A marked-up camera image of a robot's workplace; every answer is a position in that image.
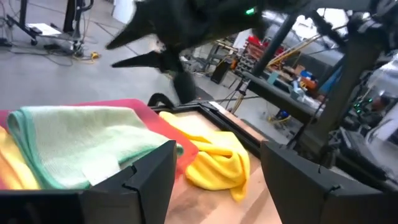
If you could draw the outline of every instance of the red towel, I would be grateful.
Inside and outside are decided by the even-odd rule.
[[[149,130],[159,133],[169,139],[176,140],[184,149],[184,153],[177,159],[177,170],[175,179],[185,172],[185,169],[193,162],[198,154],[198,148],[189,141],[179,130],[169,125],[152,111],[145,103],[135,99],[97,101],[89,103],[80,103],[75,106],[120,106],[133,109],[138,117],[145,123]],[[7,110],[0,110],[0,126],[7,128]]]

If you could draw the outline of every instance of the yellow towel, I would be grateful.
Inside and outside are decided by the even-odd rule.
[[[12,137],[0,127],[0,179],[12,190],[40,189]]]
[[[230,189],[235,201],[240,202],[246,195],[250,160],[236,136],[226,131],[202,130],[168,112],[160,112],[159,115],[184,133],[200,150],[185,171],[187,178],[203,189]]]

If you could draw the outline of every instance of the concrete floor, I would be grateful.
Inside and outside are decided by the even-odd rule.
[[[13,14],[9,2],[15,11],[19,10],[19,1],[0,0],[6,12]],[[30,0],[27,10],[27,23],[51,22],[62,26],[67,0]],[[112,4],[105,0],[95,0],[91,10],[86,47],[87,53],[96,51],[102,57],[94,64],[72,61],[69,58],[28,54],[14,54],[0,49],[0,109],[13,110],[27,105],[67,105],[85,101],[115,100],[137,98],[147,101],[155,92],[168,95],[177,100],[169,80],[153,68],[111,68],[109,65],[118,60],[148,52],[151,38],[143,38],[114,51],[104,46],[123,24],[111,17]],[[29,36],[15,27],[12,31],[14,42],[26,48],[13,48],[15,52],[36,52],[31,47]],[[39,45],[46,44],[39,39]],[[197,85],[207,91],[214,99],[223,99],[231,91],[223,85],[211,82],[207,77],[196,77]],[[226,78],[229,85],[232,77]],[[265,119],[267,114],[276,113],[277,108],[267,101],[255,98],[244,100],[236,115],[246,119],[255,127],[278,142],[287,139],[277,132]]]

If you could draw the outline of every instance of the wooden surface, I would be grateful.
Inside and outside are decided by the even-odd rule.
[[[240,119],[225,111],[220,105],[213,103],[229,119],[241,125],[247,132],[265,140]],[[194,126],[210,130],[218,128],[197,112],[176,114]],[[281,223],[275,205],[267,189],[262,174],[260,161],[250,154],[251,176],[248,183],[246,198],[236,203],[229,190],[207,191],[188,183],[182,177],[174,185],[170,199],[166,224],[279,224]]]

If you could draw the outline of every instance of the green indicator light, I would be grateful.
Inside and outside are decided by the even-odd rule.
[[[246,15],[253,15],[254,13],[254,8],[246,10]]]

